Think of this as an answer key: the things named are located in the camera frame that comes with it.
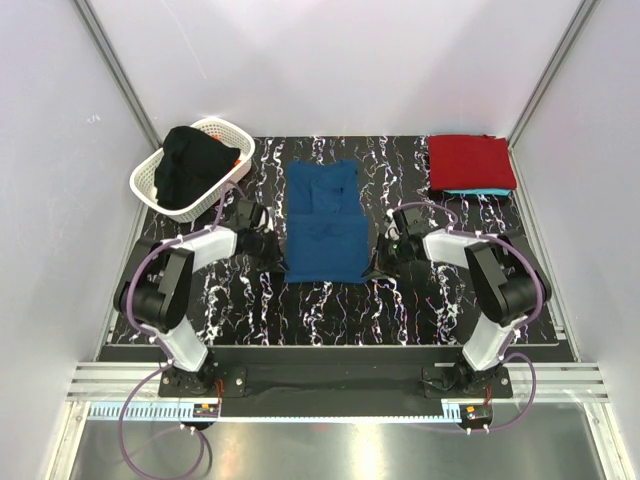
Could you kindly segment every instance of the white wall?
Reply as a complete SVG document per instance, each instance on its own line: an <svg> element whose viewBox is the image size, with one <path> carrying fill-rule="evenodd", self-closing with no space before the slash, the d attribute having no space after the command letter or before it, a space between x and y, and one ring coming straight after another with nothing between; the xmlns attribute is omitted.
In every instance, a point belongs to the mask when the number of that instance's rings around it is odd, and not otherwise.
<svg viewBox="0 0 640 480"><path fill-rule="evenodd" d="M640 472L640 3L602 2L515 153L580 352Z"/></svg>
<svg viewBox="0 0 640 480"><path fill-rule="evenodd" d="M70 1L0 5L0 478L35 479L96 347L150 147Z"/></svg>
<svg viewBox="0 0 640 480"><path fill-rule="evenodd" d="M508 134L579 0L92 0L164 136Z"/></svg>

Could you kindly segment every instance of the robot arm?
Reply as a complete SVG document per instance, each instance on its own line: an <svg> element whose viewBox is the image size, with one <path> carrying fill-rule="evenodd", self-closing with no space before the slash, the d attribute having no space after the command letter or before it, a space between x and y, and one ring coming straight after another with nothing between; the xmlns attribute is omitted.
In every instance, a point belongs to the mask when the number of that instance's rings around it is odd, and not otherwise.
<svg viewBox="0 0 640 480"><path fill-rule="evenodd" d="M114 306L120 313L126 311L126 298L134 273L158 245L147 238L134 245L114 296ZM270 212L245 199L239 201L228 221L209 233L162 252L144 272L133 294L133 314L146 330L163 341L176 368L198 373L205 363L209 363L205 362L209 354L207 347L185 316L193 273L217 260L240 254L256 258L259 271L287 269Z"/></svg>
<svg viewBox="0 0 640 480"><path fill-rule="evenodd" d="M548 301L551 285L523 234L514 231L498 238L515 247L531 264L543 287L543 302ZM395 277L398 265L414 260L445 262L469 270L482 313L464 345L462 359L443 378L443 388L454 385L465 391L482 385L500 365L509 336L535 308L533 280L514 256L492 242L445 230L430 232L416 207L391 214L364 276Z"/></svg>

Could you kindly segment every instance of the gray floor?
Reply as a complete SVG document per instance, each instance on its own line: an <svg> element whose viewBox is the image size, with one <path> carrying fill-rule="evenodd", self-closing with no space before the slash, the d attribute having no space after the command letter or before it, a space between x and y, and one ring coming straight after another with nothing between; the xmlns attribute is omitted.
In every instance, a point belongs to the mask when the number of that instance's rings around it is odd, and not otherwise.
<svg viewBox="0 0 640 480"><path fill-rule="evenodd" d="M513 417L496 406L496 424ZM129 450L166 423L125 425ZM488 436L433 433L415 425L230 424L206 431L208 459L192 478L206 479L603 479L586 418L573 405L536 405L518 426ZM159 477L184 473L198 441L175 432L134 460ZM71 476L74 480L139 478L122 463L115 422L89 421Z"/></svg>

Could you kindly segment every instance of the metal frame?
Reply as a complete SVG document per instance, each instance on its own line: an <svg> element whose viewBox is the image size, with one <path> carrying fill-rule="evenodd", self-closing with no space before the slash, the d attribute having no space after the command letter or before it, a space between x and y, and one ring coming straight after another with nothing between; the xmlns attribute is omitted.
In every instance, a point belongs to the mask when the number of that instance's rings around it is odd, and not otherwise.
<svg viewBox="0 0 640 480"><path fill-rule="evenodd" d="M518 161L515 157L513 149L510 149L510 156L511 165L518 182L518 188L513 192L513 195L520 210L522 225L527 235L527 240L529 242L529 245L531 246L531 249L533 250L533 253L536 255L536 258L540 262L540 265L546 272L551 285L554 286L553 295L547 303L547 306L551 313L551 319L556 324L556 332L562 333L564 335L564 338L566 338L569 342L569 345L571 345L571 350L573 351L574 357L579 361L580 351L575 340L573 330L571 329L571 323L567 320L569 318L567 314L567 307L564 302L561 290L555 288L556 285L558 285L558 281L553 269L553 264L549 259L547 248L537 227L539 223L531 204L531 197L529 196L529 193L527 191L527 184L522 177L522 172L520 171L520 167L518 166Z"/></svg>
<svg viewBox="0 0 640 480"><path fill-rule="evenodd" d="M98 51L105 61L114 81L120 89L125 101L129 105L132 114L136 118L145 138L152 146L157 148L160 145L155 128L146 114L138 96L136 95L124 69L122 68L111 43L100 24L95 11L89 0L72 0L77 11L85 23ZM509 135L509 144L514 147L526 125L535 112L544 93L548 89L551 81L555 77L558 69L566 59L571 47L575 43L580 31L595 10L599 0L583 0L578 7L576 14L565 31L558 47L551 60L544 70L533 94L531 95L525 109L518 119L513 131ZM541 260L543 268L549 274L553 284L555 275L549 258L544 248L542 238L537 231L537 221L531 208L526 186L520 175L517 162L513 158L514 170L518 177L520 189L516 191L516 201L523 215L523 224L532 248ZM138 210L136 221L132 230L127 248L135 241L142 226L145 208ZM566 308L562 301L561 294L556 292L550 302L552 318L556 323L558 338L562 341L566 338L571 345L574 355L579 359L579 353L567 321ZM113 321L111 314L107 315L105 329L101 340L104 340L109 333L109 327ZM131 388L138 384L150 371L157 368L155 363L82 363L78 366L71 388L69 390L65 411L63 414L63 426L55 442L54 455L51 459L46 478L48 479L68 479L72 471L73 462L78 450L80 438L90 413L92 402L105 400L111 402L123 401ZM531 375L526 364L507 365L514 389L516 400L525 398L531 388ZM587 414L589 428L593 434L598 454L605 470L607 479L634 479L630 462L626 455L624 445L619 435L619 431L612 414L611 405L608 403L608 396L602 382L600 372L596 364L591 363L537 363L536 373L538 376L538 395L536 402L554 403L580 403L584 406ZM154 402L178 402L181 399L158 399L159 379L150 381L141 393L151 396ZM455 408L454 400L448 400L443 407ZM235 421L273 421L269 418L243 417L240 419L227 419ZM307 418L306 421L326 421L330 419ZM342 417L340 421L357 421L357 418ZM397 422L411 421L412 419L398 419L394 417L375 417L369 421L376 423L381 421Z"/></svg>
<svg viewBox="0 0 640 480"><path fill-rule="evenodd" d="M516 122L513 130L507 137L509 145L513 148L516 143L522 136L522 132L527 127L529 120L531 119L533 113L536 108L538 108L538 104L542 97L549 88L549 85L553 81L553 78L558 73L558 70L564 63L567 58L567 55L571 51L571 47L575 44L580 32L582 32L583 28L587 24L587 21L591 17L591 14L595 11L596 6L600 3L600 0L582 0L576 13L574 14L571 22L569 22L569 26L565 30L558 46L556 47L553 55L551 55L551 60L544 69L540 80L538 80L538 84L536 88L533 89L533 93L529 100L527 101L524 110L520 114L518 121Z"/></svg>
<svg viewBox="0 0 640 480"><path fill-rule="evenodd" d="M78 15L84 23L89 35L98 49L98 53L104 60L105 66L109 69L109 73L113 77L120 93L124 97L125 102L129 106L131 113L133 114L138 126L142 131L142 134L151 145L154 150L158 149L162 145L162 141L156 132L155 127L151 123L147 112L145 111L138 95L136 94L131 81L127 77L118 56L109 41L109 37L104 31L95 10L91 6L89 0L71 0L71 3L76 7Z"/></svg>
<svg viewBox="0 0 640 480"><path fill-rule="evenodd" d="M595 363L537 363L538 394L536 403L579 403L583 406L590 431L596 444L603 470L608 480L633 480L634 472L624 444L619 435L611 405L600 371ZM526 402L530 394L531 375L526 364L508 364L514 389L514 399L498 400L495 403ZM87 362L78 365L65 411L64 427L61 429L48 475L51 480L68 479L72 471L82 431L90 417L93 402L108 399L110 402L124 401L127 392L150 372L157 369L155 363L107 363ZM152 400L162 406L163 402L175 404L180 398L157 398L159 380L153 379L142 390L145 401ZM455 412L460 403L472 403L469 399L450 399L443 402L443 416L426 417L224 417L220 422L324 422L324 423L455 423ZM144 420L138 414L137 420Z"/></svg>

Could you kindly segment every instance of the black garment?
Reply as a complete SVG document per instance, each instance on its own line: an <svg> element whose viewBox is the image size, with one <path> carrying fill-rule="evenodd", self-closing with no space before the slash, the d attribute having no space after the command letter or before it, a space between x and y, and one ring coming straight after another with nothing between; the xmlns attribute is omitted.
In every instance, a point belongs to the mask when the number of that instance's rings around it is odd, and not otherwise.
<svg viewBox="0 0 640 480"><path fill-rule="evenodd" d="M197 128L172 128L155 171L158 205L169 210L188 207L233 168L239 148L227 147Z"/></svg>

